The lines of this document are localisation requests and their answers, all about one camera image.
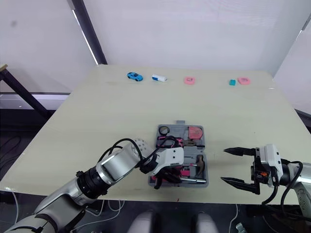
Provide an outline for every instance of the floor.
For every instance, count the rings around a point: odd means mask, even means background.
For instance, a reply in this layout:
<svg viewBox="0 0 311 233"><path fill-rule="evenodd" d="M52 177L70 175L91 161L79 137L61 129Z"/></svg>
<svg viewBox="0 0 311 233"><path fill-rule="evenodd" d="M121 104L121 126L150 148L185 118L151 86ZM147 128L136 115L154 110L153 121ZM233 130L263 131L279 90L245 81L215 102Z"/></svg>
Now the floor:
<svg viewBox="0 0 311 233"><path fill-rule="evenodd" d="M1 117L1 134L0 134L0 180L5 175L14 160L23 152L27 145L34 138L40 127L44 124L41 119L32 110L24 110L25 112L4 111L0 110ZM17 193L19 206L18 219L22 219L30 215L35 207L42 201L43 196L27 195ZM118 202L111 202L113 208L118 208ZM101 201L94 203L93 208L99 210ZM279 221L275 216L248 216L249 211L255 210L258 206L238 205L238 216L233 221L231 233L236 233L235 226L242 223L248 233L272 233L265 220L277 232L305 232L301 230L303 223L288 223L292 230L283 222ZM161 229L163 233L190 232L191 218L200 211L203 211L213 218L218 231L226 233L229 229L229 223L236 214L236 205L232 204L208 204L208 203L179 203L179 202L145 202L145 201L127 201L120 211L119 216L113 220L87 225L77 230L79 233L126 233L135 217L148 210L159 213L162 219ZM94 217L86 213L84 218L78 223L79 225L100 221L113 217L117 212L112 212L107 201L104 203L104 211L99 217ZM0 232L4 232L10 226L16 217L16 204L13 195L10 192L0 192Z"/></svg>

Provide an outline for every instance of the light wooden tabletop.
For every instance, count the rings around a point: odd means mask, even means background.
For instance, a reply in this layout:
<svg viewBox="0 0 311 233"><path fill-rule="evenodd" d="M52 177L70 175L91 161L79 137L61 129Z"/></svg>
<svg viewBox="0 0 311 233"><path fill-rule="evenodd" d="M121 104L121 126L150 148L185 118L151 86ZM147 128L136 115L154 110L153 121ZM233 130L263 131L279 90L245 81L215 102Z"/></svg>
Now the light wooden tabletop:
<svg viewBox="0 0 311 233"><path fill-rule="evenodd" d="M144 80L128 79L130 71ZM152 74L168 81L153 81ZM195 77L195 85L184 84L185 76ZM251 84L230 86L229 80L238 77L250 78ZM95 166L117 140L140 137L154 146L157 125L176 120L204 127L209 186L155 190L147 184L148 176L135 169L101 198L259 204L272 193L271 188L261 185L261 195L255 195L220 179L251 182L253 158L223 149L274 143L282 158L310 162L311 136L266 72L100 65L44 125L2 179L0 189L49 195L76 171ZM283 190L279 188L272 203L280 202ZM285 202L298 203L293 191Z"/></svg>

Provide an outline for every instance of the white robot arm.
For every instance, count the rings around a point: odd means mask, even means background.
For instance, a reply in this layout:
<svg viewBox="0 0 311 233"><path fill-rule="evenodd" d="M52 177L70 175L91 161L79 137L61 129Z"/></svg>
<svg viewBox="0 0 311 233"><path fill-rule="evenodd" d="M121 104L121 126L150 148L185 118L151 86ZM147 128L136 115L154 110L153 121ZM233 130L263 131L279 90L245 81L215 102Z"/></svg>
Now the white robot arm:
<svg viewBox="0 0 311 233"><path fill-rule="evenodd" d="M252 149L227 148L224 151L237 156L254 156L254 162L251 166L251 179L254 183L248 184L243 180L230 177L221 177L222 180L235 188L255 194L260 194L259 183L267 184L274 190L271 196L262 202L263 206L282 213L285 217L305 220L308 225L311 224L311 164L281 159L276 146L273 144ZM281 198L281 210L267 205L276 196L280 185L286 186ZM297 194L302 216L287 213L284 210L284 200L290 189L293 189Z"/></svg>
<svg viewBox="0 0 311 233"><path fill-rule="evenodd" d="M117 146L121 141L130 141L125 147ZM159 179L180 183L178 176L169 173L171 166L182 165L182 147L152 150L142 139L122 139L108 149L95 167L86 172L77 172L76 177L60 189L47 196L28 216L9 228L6 233L56 233L68 232L84 216L87 205L123 179L134 168L143 173L151 172Z"/></svg>

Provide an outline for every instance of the pink block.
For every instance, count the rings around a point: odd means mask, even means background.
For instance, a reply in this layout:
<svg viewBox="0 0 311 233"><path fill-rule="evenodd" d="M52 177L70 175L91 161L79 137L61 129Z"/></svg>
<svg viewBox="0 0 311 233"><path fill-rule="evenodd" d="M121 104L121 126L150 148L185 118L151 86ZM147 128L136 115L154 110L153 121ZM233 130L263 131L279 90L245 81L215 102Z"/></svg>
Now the pink block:
<svg viewBox="0 0 311 233"><path fill-rule="evenodd" d="M240 77L240 78L238 78L238 82L241 85L249 85L251 83L250 79L247 78L247 77Z"/></svg>
<svg viewBox="0 0 311 233"><path fill-rule="evenodd" d="M195 77L185 77L184 83L188 85L193 85L195 83Z"/></svg>

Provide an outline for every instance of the white cable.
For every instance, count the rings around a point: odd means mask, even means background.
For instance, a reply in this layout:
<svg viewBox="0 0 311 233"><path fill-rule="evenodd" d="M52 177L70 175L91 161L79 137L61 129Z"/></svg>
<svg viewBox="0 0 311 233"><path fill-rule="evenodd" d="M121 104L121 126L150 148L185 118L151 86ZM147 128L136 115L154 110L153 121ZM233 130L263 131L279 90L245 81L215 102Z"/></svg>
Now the white cable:
<svg viewBox="0 0 311 233"><path fill-rule="evenodd" d="M116 218L116 217L119 215L120 210L121 210L121 202L120 202L120 200L119 200L119 211L118 211L118 213L117 213L116 215L114 215L113 217L108 218L108 219L104 219L104 220L100 220L100 221L96 221L96 222L89 222L89 223L83 224L83 225L81 225L81 226L78 226L78 227L72 229L72 230L70 231L70 233L72 233L74 230L79 229L79 228L81 228L81 227L84 227L84 226L86 226L86 225L90 225L90 224L94 224L94 223L98 223L98 222L105 222L105 221L112 220L112 219Z"/></svg>
<svg viewBox="0 0 311 233"><path fill-rule="evenodd" d="M230 224L229 224L229 233L231 231L231 225L232 225L232 222L237 218L238 216L238 205L235 204L235 207L237 208L237 213L235 214L234 218L230 221Z"/></svg>
<svg viewBox="0 0 311 233"><path fill-rule="evenodd" d="M15 199L15 204L16 204L16 218L15 218L15 222L14 222L14 224L15 224L15 223L17 223L19 209L18 209L18 202L17 202L16 195L15 195L15 193L13 191L11 191L11 192L13 194L13 197Z"/></svg>
<svg viewBox="0 0 311 233"><path fill-rule="evenodd" d="M120 210L123 208L124 204L125 204L125 201L123 201L123 204L122 204L122 206L120 207ZM112 209L112 208L111 208L111 206L110 206L110 201L108 201L108 206L109 206L109 209L110 209L111 211L114 211L114 212L119 211L119 209Z"/></svg>
<svg viewBox="0 0 311 233"><path fill-rule="evenodd" d="M101 214L102 214L103 207L104 207L104 200L103 200L103 202L102 202L102 207L101 207L101 210L100 210L100 212L99 212L98 214L95 214L95 213L93 213L93 212L92 212L92 211L90 211L90 210L86 210L86 212L88 212L89 214L91 214L91 215L93 215L93 216L95 216L95 217L98 217L99 215L101 215Z"/></svg>
<svg viewBox="0 0 311 233"><path fill-rule="evenodd" d="M278 233L276 230L274 230L274 229L269 225L269 223L267 222L267 220L265 219L264 216L262 216L262 218L263 218L263 220L265 221L265 223L267 224L267 226L268 226L272 231L274 231L275 233Z"/></svg>

